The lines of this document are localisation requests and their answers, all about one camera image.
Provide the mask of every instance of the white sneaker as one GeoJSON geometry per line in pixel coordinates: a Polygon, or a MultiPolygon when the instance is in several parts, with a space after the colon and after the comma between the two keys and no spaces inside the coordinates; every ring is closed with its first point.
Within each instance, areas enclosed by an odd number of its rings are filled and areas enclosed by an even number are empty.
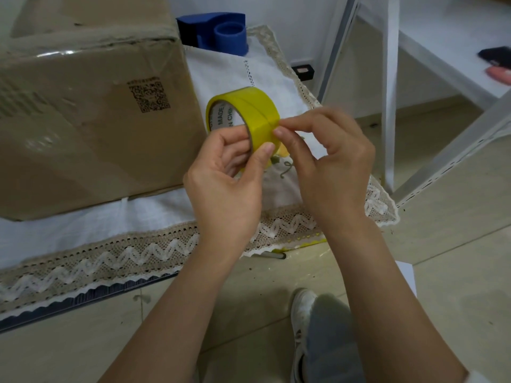
{"type": "Polygon", "coordinates": [[[309,289],[298,289],[291,304],[291,325],[294,333],[294,360],[291,370],[291,383],[302,383],[300,379],[300,365],[305,355],[307,329],[311,318],[311,309],[317,295],[309,289]]]}

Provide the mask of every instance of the yellow tape roll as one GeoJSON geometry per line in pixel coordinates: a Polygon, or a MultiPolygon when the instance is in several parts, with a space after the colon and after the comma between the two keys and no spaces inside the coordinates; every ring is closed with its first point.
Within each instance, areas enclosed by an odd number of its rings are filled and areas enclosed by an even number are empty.
{"type": "Polygon", "coordinates": [[[281,147],[281,142],[272,133],[278,126],[280,115],[270,97],[256,87],[214,96],[206,107],[206,119],[210,132],[218,128],[246,125],[252,152],[265,142],[275,144],[274,154],[281,147]]]}

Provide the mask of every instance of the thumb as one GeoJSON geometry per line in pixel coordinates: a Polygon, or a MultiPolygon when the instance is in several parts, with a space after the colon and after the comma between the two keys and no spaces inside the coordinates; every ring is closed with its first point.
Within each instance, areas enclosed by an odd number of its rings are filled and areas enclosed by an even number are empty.
{"type": "Polygon", "coordinates": [[[276,135],[288,150],[297,173],[310,172],[314,168],[315,158],[305,141],[296,132],[279,126],[273,131],[273,134],[276,135]]]}
{"type": "Polygon", "coordinates": [[[243,172],[240,182],[257,181],[262,183],[264,168],[274,150],[275,145],[272,142],[265,142],[252,153],[252,156],[248,159],[245,172],[243,172]]]}

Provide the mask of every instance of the pink object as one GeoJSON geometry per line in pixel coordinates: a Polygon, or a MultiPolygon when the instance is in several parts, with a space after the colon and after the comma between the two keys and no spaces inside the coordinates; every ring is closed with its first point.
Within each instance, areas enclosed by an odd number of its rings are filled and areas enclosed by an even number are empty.
{"type": "Polygon", "coordinates": [[[511,86],[511,70],[509,68],[492,66],[486,69],[486,73],[497,82],[511,86]]]}

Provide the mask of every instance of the fingernail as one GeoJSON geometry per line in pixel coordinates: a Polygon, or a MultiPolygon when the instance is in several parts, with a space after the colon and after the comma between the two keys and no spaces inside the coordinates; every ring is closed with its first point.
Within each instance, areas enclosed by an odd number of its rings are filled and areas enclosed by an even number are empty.
{"type": "Polygon", "coordinates": [[[273,142],[265,142],[263,144],[263,150],[267,153],[267,154],[271,154],[273,153],[273,151],[275,150],[275,145],[273,144],[273,142]]]}
{"type": "Polygon", "coordinates": [[[279,126],[279,127],[276,127],[275,129],[273,129],[273,134],[276,135],[277,137],[280,137],[281,135],[283,135],[284,132],[282,130],[282,127],[279,126]]]}

